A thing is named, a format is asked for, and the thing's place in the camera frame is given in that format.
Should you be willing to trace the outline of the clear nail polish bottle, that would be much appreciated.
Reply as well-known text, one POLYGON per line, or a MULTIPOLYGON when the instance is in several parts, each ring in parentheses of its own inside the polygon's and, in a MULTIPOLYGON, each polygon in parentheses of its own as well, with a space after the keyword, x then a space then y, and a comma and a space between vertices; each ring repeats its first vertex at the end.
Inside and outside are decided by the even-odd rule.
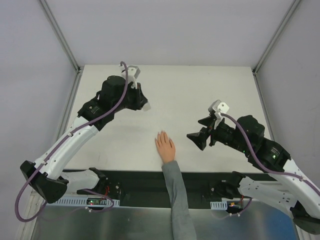
POLYGON ((149 102, 145 103, 145 104, 143 105, 143 107, 142 107, 142 110, 143 110, 144 112, 149 111, 150 109, 151 109, 151 105, 150 105, 149 102))

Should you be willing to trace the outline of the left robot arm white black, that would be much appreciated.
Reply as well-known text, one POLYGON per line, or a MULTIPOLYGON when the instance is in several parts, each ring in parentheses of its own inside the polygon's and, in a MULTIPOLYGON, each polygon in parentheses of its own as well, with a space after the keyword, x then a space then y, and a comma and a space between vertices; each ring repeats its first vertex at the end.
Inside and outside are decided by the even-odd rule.
POLYGON ((78 172, 64 172, 64 168, 81 147, 107 123, 115 113, 129 109, 133 111, 148 106, 141 84, 134 75, 111 75, 103 83, 94 98, 86 102, 78 111, 69 129, 40 158, 24 161, 20 170, 29 185, 49 204, 55 203, 66 193, 76 193, 89 189, 99 195, 105 191, 106 176, 95 167, 78 172))

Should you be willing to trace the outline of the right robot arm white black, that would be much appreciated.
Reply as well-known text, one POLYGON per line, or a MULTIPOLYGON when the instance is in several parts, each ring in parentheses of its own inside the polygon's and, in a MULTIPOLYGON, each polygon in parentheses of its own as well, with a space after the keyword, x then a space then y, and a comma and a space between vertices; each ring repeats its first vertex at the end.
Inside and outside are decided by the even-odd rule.
POLYGON ((303 231, 320 233, 320 189, 300 170, 291 155, 277 142, 265 138, 265 127, 252 116, 232 119, 235 127, 214 115, 198 121, 203 128, 186 136, 204 150, 219 142, 245 155, 258 170, 275 179, 285 192, 262 185, 249 176, 233 171, 231 176, 214 186, 214 192, 223 198, 238 195, 263 202, 289 216, 303 231))

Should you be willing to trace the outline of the grey sleeved forearm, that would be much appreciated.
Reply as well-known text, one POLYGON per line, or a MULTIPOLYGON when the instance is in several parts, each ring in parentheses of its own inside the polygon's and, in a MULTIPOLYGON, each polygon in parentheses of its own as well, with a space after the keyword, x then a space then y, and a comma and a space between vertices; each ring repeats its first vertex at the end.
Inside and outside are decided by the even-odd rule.
POLYGON ((178 163, 173 160, 162 166, 171 207, 172 234, 175 240, 196 240, 196 230, 189 212, 187 191, 178 163))

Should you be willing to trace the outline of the person hand long nails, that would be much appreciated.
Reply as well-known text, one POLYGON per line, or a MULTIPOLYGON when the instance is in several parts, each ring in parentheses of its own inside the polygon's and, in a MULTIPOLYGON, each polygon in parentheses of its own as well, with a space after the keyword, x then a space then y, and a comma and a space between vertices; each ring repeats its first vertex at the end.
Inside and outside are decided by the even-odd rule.
POLYGON ((155 138, 155 146, 163 164, 167 164, 175 160, 176 147, 171 138, 165 131, 161 131, 155 138))

